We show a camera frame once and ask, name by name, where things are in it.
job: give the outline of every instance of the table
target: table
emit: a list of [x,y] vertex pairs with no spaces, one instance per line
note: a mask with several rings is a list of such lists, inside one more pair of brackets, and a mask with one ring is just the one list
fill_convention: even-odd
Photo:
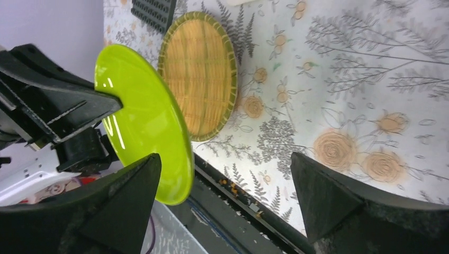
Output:
[[[157,64],[162,35],[104,1],[104,43]],[[449,4],[444,0],[178,0],[213,15],[238,59],[239,96],[209,164],[305,234],[292,151],[398,195],[449,204]]]

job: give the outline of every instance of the woven basket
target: woven basket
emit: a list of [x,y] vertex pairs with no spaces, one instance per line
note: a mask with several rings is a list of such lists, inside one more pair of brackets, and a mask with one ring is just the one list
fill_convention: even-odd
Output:
[[182,110],[192,141],[213,138],[237,97],[237,66],[223,27],[202,12],[181,16],[169,28],[158,71]]

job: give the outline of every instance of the glossy plate surface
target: glossy plate surface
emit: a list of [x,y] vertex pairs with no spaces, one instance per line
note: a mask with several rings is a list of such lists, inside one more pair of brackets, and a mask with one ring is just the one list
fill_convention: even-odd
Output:
[[123,109],[103,124],[123,165],[160,154],[156,200],[167,205],[183,202],[193,182],[192,146],[181,110],[157,71],[132,49],[111,45],[98,56],[95,90],[122,101]]

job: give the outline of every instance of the purple cable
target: purple cable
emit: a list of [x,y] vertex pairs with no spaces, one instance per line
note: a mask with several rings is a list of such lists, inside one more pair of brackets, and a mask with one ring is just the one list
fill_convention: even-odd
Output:
[[151,216],[151,215],[150,215],[150,222],[151,222],[151,233],[152,233],[153,239],[151,241],[150,248],[148,249],[146,254],[150,254],[151,253],[151,251],[153,250],[154,245],[156,243],[156,229],[155,229],[155,226],[154,226],[153,216]]

